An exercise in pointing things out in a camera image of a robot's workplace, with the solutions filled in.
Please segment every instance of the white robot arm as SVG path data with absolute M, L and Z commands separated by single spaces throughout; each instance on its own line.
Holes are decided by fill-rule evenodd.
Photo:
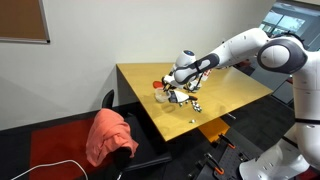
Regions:
M 320 52 L 306 51 L 299 38 L 270 39 L 261 29 L 250 29 L 199 60 L 193 61 L 192 53 L 193 60 L 180 62 L 164 80 L 183 86 L 206 70 L 228 67 L 254 55 L 262 68 L 292 74 L 296 123 L 259 158 L 240 165 L 242 178 L 289 179 L 306 171 L 309 165 L 320 169 Z

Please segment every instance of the wooden table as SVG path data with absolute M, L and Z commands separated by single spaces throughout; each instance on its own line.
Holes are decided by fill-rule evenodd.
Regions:
M 257 100 L 272 91 L 230 67 L 214 69 L 199 92 L 191 93 L 198 98 L 202 112 L 193 110 L 191 104 L 158 103 L 154 97 L 154 81 L 168 74 L 172 63 L 117 64 L 135 95 L 149 114 L 165 141 L 197 128 L 209 121 Z

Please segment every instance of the pink towel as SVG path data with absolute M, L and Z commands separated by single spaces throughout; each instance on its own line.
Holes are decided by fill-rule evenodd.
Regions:
M 134 157 L 138 143 L 130 135 L 130 126 L 122 116 L 110 109 L 101 109 L 91 126 L 86 144 L 87 160 L 95 167 L 120 147 L 131 149 Z

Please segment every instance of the white cable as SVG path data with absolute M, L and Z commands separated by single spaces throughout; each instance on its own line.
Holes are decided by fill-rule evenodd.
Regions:
M 77 166 L 79 166 L 79 168 L 80 168 L 80 169 L 82 170 L 82 172 L 84 173 L 84 175 L 85 175 L 85 177 L 86 177 L 86 180 L 88 180 L 88 176 L 87 176 L 86 172 L 84 171 L 84 169 L 80 166 L 79 163 L 77 163 L 77 162 L 74 161 L 74 160 L 65 160 L 65 161 L 60 161 L 60 162 L 56 162 L 56 163 L 52 163 L 52 164 L 41 164 L 41 165 L 35 166 L 35 167 L 29 169 L 28 171 L 26 171 L 26 172 L 24 172 L 24 173 L 22 173 L 22 174 L 20 174 L 20 175 L 18 175 L 18 176 L 16 176 L 16 177 L 12 178 L 11 180 L 15 180 L 15 179 L 17 179 L 17 178 L 25 175 L 26 173 L 28 173 L 28 172 L 30 172 L 30 171 L 38 168 L 38 167 L 54 166 L 54 165 L 58 165 L 58 164 L 62 164 L 62 163 L 67 163 L 67 162 L 73 162 L 73 163 L 75 163 Z

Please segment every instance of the white wall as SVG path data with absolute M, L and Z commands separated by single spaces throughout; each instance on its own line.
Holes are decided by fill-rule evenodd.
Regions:
M 275 0 L 43 0 L 51 44 L 0 43 L 0 130 L 98 110 L 116 63 L 201 57 Z M 137 101 L 130 88 L 115 106 Z

